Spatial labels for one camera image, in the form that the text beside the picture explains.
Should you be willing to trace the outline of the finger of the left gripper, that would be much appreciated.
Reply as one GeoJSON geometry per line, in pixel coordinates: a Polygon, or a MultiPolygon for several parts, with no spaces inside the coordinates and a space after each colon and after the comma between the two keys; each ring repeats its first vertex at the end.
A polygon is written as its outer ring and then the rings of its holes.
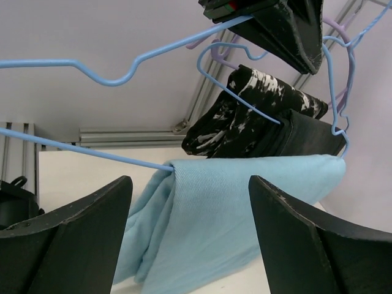
{"type": "Polygon", "coordinates": [[[199,1],[213,23],[250,19],[229,30],[277,56],[301,74],[322,63],[322,0],[199,1]]]}

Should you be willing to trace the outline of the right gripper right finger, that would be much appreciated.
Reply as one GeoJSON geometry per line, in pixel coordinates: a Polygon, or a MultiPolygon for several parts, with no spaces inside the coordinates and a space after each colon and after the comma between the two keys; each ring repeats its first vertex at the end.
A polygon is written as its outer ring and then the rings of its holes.
{"type": "Polygon", "coordinates": [[[251,176],[271,293],[391,293],[391,234],[328,214],[251,176]]]}

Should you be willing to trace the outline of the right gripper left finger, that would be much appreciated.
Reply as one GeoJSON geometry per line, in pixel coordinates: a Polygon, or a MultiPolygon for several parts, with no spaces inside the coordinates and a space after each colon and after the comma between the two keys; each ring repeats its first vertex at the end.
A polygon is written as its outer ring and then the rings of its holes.
{"type": "Polygon", "coordinates": [[[1,230],[1,293],[110,293],[133,182],[1,230]]]}

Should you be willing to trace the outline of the light blue trousers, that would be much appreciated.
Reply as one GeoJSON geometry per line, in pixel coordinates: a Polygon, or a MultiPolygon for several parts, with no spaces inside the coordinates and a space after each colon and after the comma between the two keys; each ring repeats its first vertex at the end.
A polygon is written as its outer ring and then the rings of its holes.
{"type": "Polygon", "coordinates": [[[143,293],[189,293],[260,255],[248,184],[260,176],[308,204],[346,171],[331,155],[171,160],[130,207],[113,282],[143,293]]]}

